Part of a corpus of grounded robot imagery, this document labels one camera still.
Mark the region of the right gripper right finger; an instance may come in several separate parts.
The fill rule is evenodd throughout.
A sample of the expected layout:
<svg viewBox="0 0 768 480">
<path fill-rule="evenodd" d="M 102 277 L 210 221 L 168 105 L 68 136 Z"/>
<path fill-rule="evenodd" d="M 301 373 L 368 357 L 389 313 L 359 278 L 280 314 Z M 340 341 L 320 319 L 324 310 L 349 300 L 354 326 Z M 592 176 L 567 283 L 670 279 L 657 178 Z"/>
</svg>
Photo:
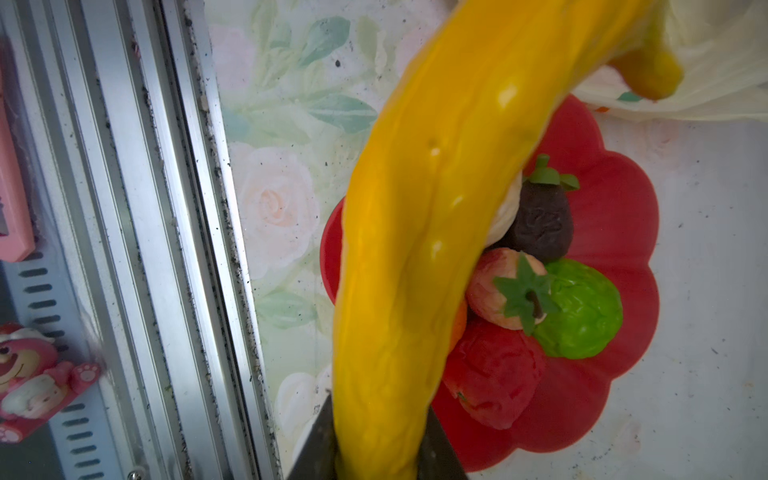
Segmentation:
<svg viewBox="0 0 768 480">
<path fill-rule="evenodd" d="M 419 480 L 467 480 L 435 411 L 430 408 L 418 454 Z"/>
</svg>

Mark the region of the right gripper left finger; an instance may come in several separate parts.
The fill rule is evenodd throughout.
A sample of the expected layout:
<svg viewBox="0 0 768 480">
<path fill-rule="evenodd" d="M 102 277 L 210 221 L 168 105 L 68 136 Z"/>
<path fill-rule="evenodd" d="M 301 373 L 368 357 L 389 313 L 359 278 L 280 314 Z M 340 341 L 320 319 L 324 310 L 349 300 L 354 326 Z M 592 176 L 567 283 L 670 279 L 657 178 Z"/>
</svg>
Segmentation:
<svg viewBox="0 0 768 480">
<path fill-rule="evenodd" d="M 291 469 L 288 480 L 333 480 L 337 478 L 335 460 L 337 440 L 333 402 L 328 396 Z"/>
</svg>

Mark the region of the fake red apple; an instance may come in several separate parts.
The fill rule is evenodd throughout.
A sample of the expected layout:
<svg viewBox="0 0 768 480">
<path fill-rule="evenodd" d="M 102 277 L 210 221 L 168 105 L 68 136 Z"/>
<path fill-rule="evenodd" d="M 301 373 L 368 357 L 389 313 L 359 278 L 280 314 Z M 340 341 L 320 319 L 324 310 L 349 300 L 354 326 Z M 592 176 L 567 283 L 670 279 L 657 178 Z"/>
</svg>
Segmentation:
<svg viewBox="0 0 768 480">
<path fill-rule="evenodd" d="M 545 369 L 535 339 L 471 319 L 448 356 L 442 381 L 473 420 L 506 430 L 531 402 Z"/>
</svg>

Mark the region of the fake orange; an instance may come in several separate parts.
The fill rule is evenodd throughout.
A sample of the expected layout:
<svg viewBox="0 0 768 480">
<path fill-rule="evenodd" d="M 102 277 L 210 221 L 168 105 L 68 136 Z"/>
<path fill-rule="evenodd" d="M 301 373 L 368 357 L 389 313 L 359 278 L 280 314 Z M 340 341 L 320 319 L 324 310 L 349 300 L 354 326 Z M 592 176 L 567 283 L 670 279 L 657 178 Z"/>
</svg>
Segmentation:
<svg viewBox="0 0 768 480">
<path fill-rule="evenodd" d="M 453 350 L 457 343 L 461 340 L 462 336 L 464 335 L 466 324 L 467 324 L 467 317 L 468 317 L 468 306 L 466 303 L 466 300 L 463 299 L 461 303 L 459 304 L 459 307 L 456 312 L 456 316 L 453 323 L 453 328 L 451 332 L 451 338 L 450 338 L 450 350 Z"/>
</svg>

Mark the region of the fake small strawberry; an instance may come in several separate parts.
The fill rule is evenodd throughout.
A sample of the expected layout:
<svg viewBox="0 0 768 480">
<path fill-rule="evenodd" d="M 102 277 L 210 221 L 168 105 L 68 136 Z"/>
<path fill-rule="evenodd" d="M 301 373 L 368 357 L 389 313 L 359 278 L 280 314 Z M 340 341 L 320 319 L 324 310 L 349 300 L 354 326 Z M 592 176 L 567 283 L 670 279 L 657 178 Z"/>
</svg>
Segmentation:
<svg viewBox="0 0 768 480">
<path fill-rule="evenodd" d="M 546 268 L 533 256 L 495 248 L 481 255 L 465 297 L 480 318 L 531 336 L 538 324 L 560 311 L 551 285 Z"/>
</svg>

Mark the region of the fake green lime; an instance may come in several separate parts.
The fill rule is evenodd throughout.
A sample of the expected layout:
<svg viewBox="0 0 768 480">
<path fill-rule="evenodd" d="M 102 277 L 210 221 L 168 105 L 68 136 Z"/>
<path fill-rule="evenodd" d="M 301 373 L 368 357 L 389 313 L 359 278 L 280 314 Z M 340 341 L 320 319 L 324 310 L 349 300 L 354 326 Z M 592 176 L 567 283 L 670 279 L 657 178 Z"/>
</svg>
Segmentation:
<svg viewBox="0 0 768 480">
<path fill-rule="evenodd" d="M 534 337 L 553 358 L 581 360 L 600 354 L 622 327 L 617 287 L 598 270 L 572 259 L 547 266 L 560 311 L 540 323 Z"/>
</svg>

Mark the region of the fake dark purple fruit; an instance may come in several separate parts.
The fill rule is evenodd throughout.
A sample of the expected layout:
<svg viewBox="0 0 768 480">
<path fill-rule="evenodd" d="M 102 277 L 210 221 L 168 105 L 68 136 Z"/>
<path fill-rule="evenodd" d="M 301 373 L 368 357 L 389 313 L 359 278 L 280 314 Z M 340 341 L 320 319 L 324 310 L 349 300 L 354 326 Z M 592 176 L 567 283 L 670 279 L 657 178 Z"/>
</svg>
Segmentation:
<svg viewBox="0 0 768 480">
<path fill-rule="evenodd" d="M 567 193 L 580 189 L 573 174 L 562 174 L 549 165 L 550 157 L 539 154 L 525 178 L 517 215 L 496 243 L 532 255 L 547 264 L 563 258 L 574 238 L 574 221 Z"/>
</svg>

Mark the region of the fake cream potato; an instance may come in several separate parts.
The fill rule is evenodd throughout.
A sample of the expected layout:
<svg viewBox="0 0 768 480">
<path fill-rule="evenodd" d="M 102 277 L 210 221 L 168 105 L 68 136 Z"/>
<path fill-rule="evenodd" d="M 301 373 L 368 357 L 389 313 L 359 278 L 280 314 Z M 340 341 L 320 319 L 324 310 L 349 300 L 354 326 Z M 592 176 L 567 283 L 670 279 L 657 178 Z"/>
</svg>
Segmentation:
<svg viewBox="0 0 768 480">
<path fill-rule="evenodd" d="M 523 176 L 519 173 L 510 184 L 506 196 L 491 222 L 489 232 L 486 236 L 485 246 L 501 240 L 511 228 L 519 210 L 520 195 L 523 184 Z"/>
</svg>

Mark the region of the fake yellow banana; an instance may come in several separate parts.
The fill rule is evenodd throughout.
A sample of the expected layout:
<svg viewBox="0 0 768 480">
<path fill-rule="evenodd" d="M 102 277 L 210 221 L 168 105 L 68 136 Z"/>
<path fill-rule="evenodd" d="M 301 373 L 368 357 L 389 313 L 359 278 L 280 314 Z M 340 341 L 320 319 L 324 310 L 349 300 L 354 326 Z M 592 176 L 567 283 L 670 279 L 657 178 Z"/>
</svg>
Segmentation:
<svg viewBox="0 0 768 480">
<path fill-rule="evenodd" d="M 461 1 L 379 114 L 345 196 L 332 402 L 341 479 L 413 479 L 456 310 L 510 184 L 598 68 L 683 71 L 663 1 Z"/>
</svg>

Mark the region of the red flower-shaped plate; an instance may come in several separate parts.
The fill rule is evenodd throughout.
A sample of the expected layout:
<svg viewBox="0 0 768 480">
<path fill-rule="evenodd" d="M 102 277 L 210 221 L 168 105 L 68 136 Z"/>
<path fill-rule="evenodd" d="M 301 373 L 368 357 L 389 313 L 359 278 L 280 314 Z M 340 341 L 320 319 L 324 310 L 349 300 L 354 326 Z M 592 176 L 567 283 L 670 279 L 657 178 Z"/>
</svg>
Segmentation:
<svg viewBox="0 0 768 480">
<path fill-rule="evenodd" d="M 649 260 L 659 212 L 650 180 L 605 149 L 596 121 L 574 97 L 554 114 L 540 152 L 580 181 L 568 195 L 574 240 L 552 264 L 559 312 L 532 336 L 468 315 L 432 407 L 469 473 L 518 449 L 551 453 L 579 441 L 658 323 Z"/>
</svg>

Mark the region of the cream printed plastic bag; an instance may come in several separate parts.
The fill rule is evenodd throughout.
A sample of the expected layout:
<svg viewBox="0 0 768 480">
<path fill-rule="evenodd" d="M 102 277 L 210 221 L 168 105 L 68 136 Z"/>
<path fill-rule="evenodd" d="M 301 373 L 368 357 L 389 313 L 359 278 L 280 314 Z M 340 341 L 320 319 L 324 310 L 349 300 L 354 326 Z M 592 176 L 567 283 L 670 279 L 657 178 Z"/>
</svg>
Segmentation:
<svg viewBox="0 0 768 480">
<path fill-rule="evenodd" d="M 671 97 L 643 99 L 608 67 L 574 95 L 597 112 L 631 121 L 767 120 L 765 1 L 671 1 L 665 37 L 685 71 Z"/>
</svg>

